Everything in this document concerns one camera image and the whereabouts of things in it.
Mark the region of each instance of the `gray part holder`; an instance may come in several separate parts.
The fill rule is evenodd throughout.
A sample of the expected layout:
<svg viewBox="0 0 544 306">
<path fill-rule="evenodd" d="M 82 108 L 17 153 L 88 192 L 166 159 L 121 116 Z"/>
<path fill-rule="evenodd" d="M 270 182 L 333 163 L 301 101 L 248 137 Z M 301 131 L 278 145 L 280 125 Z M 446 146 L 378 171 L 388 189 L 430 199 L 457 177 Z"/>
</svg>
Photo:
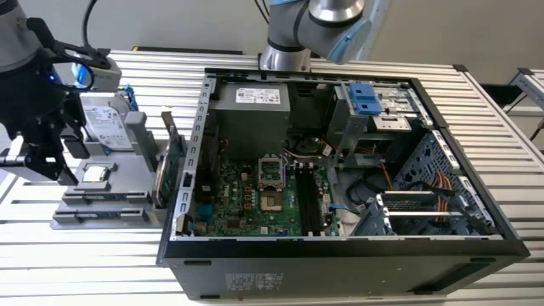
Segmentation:
<svg viewBox="0 0 544 306">
<path fill-rule="evenodd" d="M 154 141 L 145 130 L 145 121 L 145 113 L 128 113 L 124 123 L 137 140 L 132 143 L 133 152 L 105 154 L 100 143 L 85 143 L 90 158 L 77 167 L 76 177 L 81 183 L 68 187 L 64 193 L 50 221 L 52 229 L 161 227 L 165 210 L 154 209 L 150 195 L 157 152 L 164 151 L 166 142 Z M 82 182 L 89 166 L 108 169 L 102 182 Z"/>
</svg>

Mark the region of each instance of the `label sticker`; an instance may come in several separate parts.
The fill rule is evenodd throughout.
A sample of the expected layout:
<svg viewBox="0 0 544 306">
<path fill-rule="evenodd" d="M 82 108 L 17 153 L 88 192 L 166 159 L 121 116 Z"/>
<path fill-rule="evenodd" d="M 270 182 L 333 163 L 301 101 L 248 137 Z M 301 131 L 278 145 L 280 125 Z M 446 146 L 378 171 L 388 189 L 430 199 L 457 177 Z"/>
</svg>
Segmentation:
<svg viewBox="0 0 544 306">
<path fill-rule="evenodd" d="M 225 273 L 226 290 L 278 290 L 282 273 Z"/>
<path fill-rule="evenodd" d="M 332 151 L 332 147 L 329 145 L 325 145 L 325 148 L 322 149 L 322 155 L 329 156 Z"/>
<path fill-rule="evenodd" d="M 236 103 L 280 104 L 280 89 L 238 88 Z"/>
<path fill-rule="evenodd" d="M 109 106 L 84 106 L 86 122 L 97 141 L 112 150 L 130 149 L 130 140 L 118 117 L 118 112 Z"/>
</svg>

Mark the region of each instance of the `aluminum extrusion table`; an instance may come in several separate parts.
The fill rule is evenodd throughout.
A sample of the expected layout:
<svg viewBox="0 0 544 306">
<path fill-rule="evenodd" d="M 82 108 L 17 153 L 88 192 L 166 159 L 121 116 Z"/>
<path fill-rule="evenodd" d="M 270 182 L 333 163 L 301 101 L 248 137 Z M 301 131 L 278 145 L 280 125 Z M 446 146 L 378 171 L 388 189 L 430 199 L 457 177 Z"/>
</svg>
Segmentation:
<svg viewBox="0 0 544 306">
<path fill-rule="evenodd" d="M 257 58 L 245 55 L 116 51 L 112 57 L 122 70 L 122 84 L 134 87 L 156 138 L 166 137 L 160 119 L 162 106 L 170 107 L 181 134 L 190 134 L 205 67 L 257 68 Z M 449 296 L 245 303 L 544 305 L 544 157 L 470 74 L 445 65 L 352 62 L 336 66 L 320 59 L 313 60 L 312 68 L 317 73 L 418 78 L 526 242 L 530 257 Z M 76 168 L 78 161 L 68 158 L 68 162 Z M 62 192 L 64 187 L 54 183 L 30 183 L 13 175 L 0 186 L 0 297 L 12 297 L 0 304 L 148 306 L 188 302 L 170 270 L 154 267 L 158 229 L 49 228 Z"/>
</svg>

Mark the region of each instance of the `black cable hose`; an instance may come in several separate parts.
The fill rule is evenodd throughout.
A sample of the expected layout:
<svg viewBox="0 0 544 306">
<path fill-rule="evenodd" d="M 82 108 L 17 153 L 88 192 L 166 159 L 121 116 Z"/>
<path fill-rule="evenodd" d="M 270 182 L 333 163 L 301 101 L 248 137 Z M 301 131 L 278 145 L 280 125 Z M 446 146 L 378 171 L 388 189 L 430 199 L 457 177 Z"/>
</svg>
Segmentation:
<svg viewBox="0 0 544 306">
<path fill-rule="evenodd" d="M 382 193 L 385 191 L 385 188 L 380 188 L 376 185 L 373 185 L 369 181 L 368 178 L 378 173 L 378 169 L 374 170 L 368 170 L 365 171 L 365 173 L 362 174 L 362 176 L 360 178 L 357 178 L 348 186 L 348 188 L 345 189 L 345 197 L 348 198 L 348 202 L 346 202 L 346 208 L 348 210 L 354 213 L 358 214 L 358 209 L 357 206 L 365 204 L 365 202 L 358 199 L 358 201 L 356 199 L 353 199 L 350 193 L 352 191 L 356 189 L 356 187 L 361 184 L 365 186 L 365 188 L 368 188 L 373 193 L 378 194 Z"/>
<path fill-rule="evenodd" d="M 92 8 L 94 7 L 97 0 L 90 0 L 86 6 L 85 15 L 82 17 L 82 26 L 81 26 L 81 34 L 82 34 L 82 45 L 89 47 L 90 44 L 88 43 L 88 19 L 90 17 Z"/>
<path fill-rule="evenodd" d="M 258 11 L 261 12 L 264 21 L 266 21 L 266 23 L 268 23 L 266 15 L 265 15 L 264 12 L 262 12 L 261 5 L 258 4 L 257 0 L 253 0 L 253 2 L 254 2 L 254 5 L 256 5 L 257 8 L 258 8 Z"/>
<path fill-rule="evenodd" d="M 264 6 L 264 10 L 266 11 L 266 15 L 270 16 L 270 12 L 268 11 L 268 8 L 266 8 L 266 0 L 262 0 L 262 6 Z"/>
<path fill-rule="evenodd" d="M 513 110 L 513 108 L 518 105 L 518 103 L 525 100 L 525 98 L 526 98 L 526 94 L 524 94 L 524 97 L 517 100 L 517 102 L 512 105 L 512 107 L 504 113 L 509 113 L 510 110 Z"/>
<path fill-rule="evenodd" d="M 436 188 L 433 186 L 430 186 L 425 181 L 422 180 L 417 180 L 416 182 L 409 183 L 408 185 L 405 185 L 402 187 L 401 190 L 406 191 L 410 190 L 413 187 L 416 186 L 422 186 L 421 190 L 429 190 L 432 191 L 434 194 L 442 194 L 448 197 L 452 197 L 456 195 L 454 191 L 448 190 L 448 189 L 442 189 L 442 188 Z"/>
<path fill-rule="evenodd" d="M 530 141 L 534 140 L 534 138 L 537 137 L 538 133 L 540 133 L 540 128 L 537 128 L 537 129 L 534 130 L 534 133 L 530 135 L 530 138 L 529 138 Z"/>
</svg>

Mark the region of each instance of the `cable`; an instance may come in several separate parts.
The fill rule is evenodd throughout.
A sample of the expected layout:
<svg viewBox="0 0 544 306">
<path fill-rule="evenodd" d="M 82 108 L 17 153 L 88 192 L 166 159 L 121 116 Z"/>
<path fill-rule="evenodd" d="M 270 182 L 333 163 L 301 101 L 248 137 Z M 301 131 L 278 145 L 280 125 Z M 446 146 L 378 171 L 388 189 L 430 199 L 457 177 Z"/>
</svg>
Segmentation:
<svg viewBox="0 0 544 306">
<path fill-rule="evenodd" d="M 262 15 L 262 19 L 264 19 L 264 21 L 266 21 L 266 23 L 268 23 L 268 18 L 266 18 L 266 15 L 264 14 L 264 12 L 262 12 L 262 9 L 261 9 L 261 6 L 260 6 L 260 4 L 258 4 L 258 2 L 257 2 L 257 0 L 253 0 L 253 2 L 254 2 L 254 5 L 257 6 L 257 8 L 258 8 L 258 11 L 261 12 L 261 15 Z"/>
<path fill-rule="evenodd" d="M 82 45 L 85 47 L 90 47 L 88 43 L 88 19 L 90 17 L 92 8 L 94 7 L 97 0 L 90 0 L 86 6 L 85 15 L 82 16 L 82 27 L 81 27 L 81 34 L 82 34 Z"/>
<path fill-rule="evenodd" d="M 525 98 L 526 98 L 526 94 L 524 94 L 522 98 L 517 100 L 517 102 L 512 105 L 512 107 L 504 113 L 509 113 L 510 110 L 513 110 L 513 108 L 518 105 L 518 103 L 525 100 Z"/>
<path fill-rule="evenodd" d="M 266 15 L 270 16 L 270 12 L 268 11 L 266 1 L 265 0 L 262 0 L 262 6 L 264 6 L 264 10 L 266 11 Z"/>
<path fill-rule="evenodd" d="M 385 191 L 385 188 L 380 188 L 380 187 L 377 187 L 376 185 L 373 185 L 370 182 L 368 182 L 368 178 L 369 178 L 373 174 L 376 174 L 377 172 L 378 172 L 378 169 L 377 169 L 377 168 L 373 169 L 373 171 L 372 171 L 372 170 L 365 171 L 365 172 L 362 173 L 361 177 L 357 178 L 357 179 L 349 184 L 348 188 L 345 189 L 345 198 L 348 199 L 348 202 L 345 203 L 345 205 L 346 205 L 346 207 L 348 207 L 348 210 L 349 210 L 352 213 L 354 213 L 354 214 L 358 214 L 358 209 L 357 209 L 357 207 L 353 206 L 353 205 L 357 205 L 357 206 L 358 206 L 358 205 L 365 204 L 365 202 L 364 202 L 361 199 L 358 199 L 358 201 L 357 201 L 356 199 L 353 199 L 353 197 L 352 197 L 352 195 L 350 195 L 350 193 L 352 193 L 353 190 L 354 190 L 354 193 L 356 193 L 356 191 L 357 191 L 356 187 L 357 187 L 358 185 L 364 185 L 365 188 L 368 188 L 368 190 L 370 190 L 370 191 L 372 191 L 373 193 L 376 193 L 376 194 L 382 193 L 382 192 Z"/>
<path fill-rule="evenodd" d="M 538 135 L 538 133 L 540 133 L 540 130 L 541 130 L 541 128 L 537 128 L 537 129 L 534 130 L 534 133 L 530 135 L 530 138 L 529 138 L 530 141 L 533 141 L 534 138 L 537 137 L 537 135 Z"/>
<path fill-rule="evenodd" d="M 385 164 L 382 161 L 380 161 L 380 164 L 381 164 L 381 170 L 384 171 L 384 177 L 385 177 L 385 182 L 388 184 L 388 190 L 393 190 L 393 185 L 390 183 L 388 170 L 385 169 Z"/>
<path fill-rule="evenodd" d="M 304 158 L 313 158 L 313 157 L 321 157 L 321 155 L 301 155 L 301 154 L 293 153 L 293 152 L 289 151 L 286 148 L 284 148 L 284 151 L 285 151 L 292 157 L 301 158 L 301 159 L 304 159 Z"/>
</svg>

